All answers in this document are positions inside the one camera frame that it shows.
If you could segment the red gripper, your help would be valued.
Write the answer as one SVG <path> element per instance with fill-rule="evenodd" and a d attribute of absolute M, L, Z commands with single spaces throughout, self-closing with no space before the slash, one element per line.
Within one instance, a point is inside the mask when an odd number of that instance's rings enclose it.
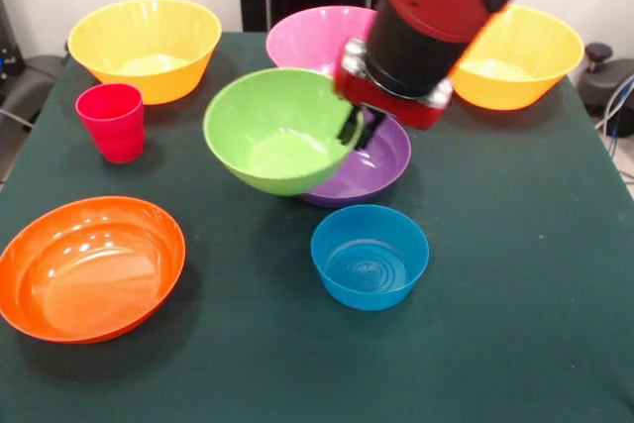
<path fill-rule="evenodd" d="M 443 116 L 453 96 L 449 78 L 444 78 L 423 96 L 393 93 L 370 76 L 366 57 L 365 42 L 350 38 L 342 47 L 337 67 L 333 70 L 335 92 L 354 104 L 337 135 L 343 146 L 364 150 L 386 115 L 417 130 L 429 129 Z M 357 105 L 373 110 L 363 112 Z"/>

